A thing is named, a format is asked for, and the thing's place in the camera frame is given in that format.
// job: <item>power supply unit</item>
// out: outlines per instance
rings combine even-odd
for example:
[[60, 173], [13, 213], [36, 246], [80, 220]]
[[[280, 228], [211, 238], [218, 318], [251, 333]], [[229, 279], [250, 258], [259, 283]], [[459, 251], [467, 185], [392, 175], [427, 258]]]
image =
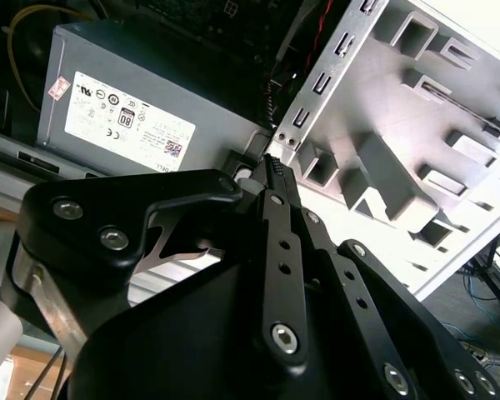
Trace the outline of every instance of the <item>power supply unit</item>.
[[62, 25], [37, 143], [107, 174], [220, 168], [229, 150], [266, 139], [262, 96], [251, 66], [168, 30]]

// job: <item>power supply label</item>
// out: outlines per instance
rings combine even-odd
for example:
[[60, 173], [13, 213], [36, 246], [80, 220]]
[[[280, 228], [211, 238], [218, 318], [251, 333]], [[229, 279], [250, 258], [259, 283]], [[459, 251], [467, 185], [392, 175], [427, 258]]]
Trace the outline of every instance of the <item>power supply label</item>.
[[196, 126], [76, 72], [65, 132], [160, 173], [177, 171]]

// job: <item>circuit board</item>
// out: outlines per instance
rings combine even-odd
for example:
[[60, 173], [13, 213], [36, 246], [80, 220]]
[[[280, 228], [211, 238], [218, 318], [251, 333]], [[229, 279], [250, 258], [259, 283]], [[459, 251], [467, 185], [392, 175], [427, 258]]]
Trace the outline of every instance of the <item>circuit board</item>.
[[289, 0], [140, 0], [162, 20], [245, 62], [273, 60], [299, 9]]

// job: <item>yellow cable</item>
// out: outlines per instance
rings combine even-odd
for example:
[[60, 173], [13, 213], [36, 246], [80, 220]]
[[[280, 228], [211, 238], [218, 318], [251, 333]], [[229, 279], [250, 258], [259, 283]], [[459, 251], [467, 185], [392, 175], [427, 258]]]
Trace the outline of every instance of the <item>yellow cable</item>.
[[20, 77], [20, 73], [18, 72], [17, 63], [15, 62], [15, 56], [13, 54], [13, 34], [15, 32], [15, 27], [28, 15], [36, 13], [37, 11], [58, 11], [61, 13], [66, 13], [72, 15], [73, 17], [83, 19], [85, 21], [92, 21], [93, 19], [89, 17], [87, 14], [82, 12], [69, 10], [68, 8], [58, 7], [58, 6], [49, 6], [46, 4], [38, 4], [35, 6], [29, 6], [23, 8], [15, 16], [9, 25], [9, 30], [7, 31], [7, 55], [9, 56], [9, 63], [11, 64], [11, 69], [13, 71], [13, 75], [15, 76], [15, 80], [17, 81], [18, 86], [24, 97], [26, 98], [29, 105], [35, 110], [40, 111], [38, 107], [32, 102], [31, 98], [24, 87], [23, 80]]

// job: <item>red wire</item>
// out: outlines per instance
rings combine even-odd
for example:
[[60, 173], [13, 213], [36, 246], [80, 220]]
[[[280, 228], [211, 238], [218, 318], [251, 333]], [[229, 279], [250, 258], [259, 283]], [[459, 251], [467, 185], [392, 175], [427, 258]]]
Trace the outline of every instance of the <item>red wire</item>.
[[313, 54], [317, 51], [318, 48], [318, 42], [320, 40], [320, 37], [323, 33], [324, 29], [324, 20], [326, 19], [326, 16], [330, 12], [330, 8], [332, 8], [333, 0], [327, 0], [326, 4], [326, 10], [322, 13], [320, 18], [318, 19], [318, 32], [317, 35], [315, 36], [315, 40], [313, 41], [313, 50], [307, 55], [307, 60], [306, 60], [306, 73], [309, 72], [309, 68], [311, 67], [311, 58], [313, 57]]

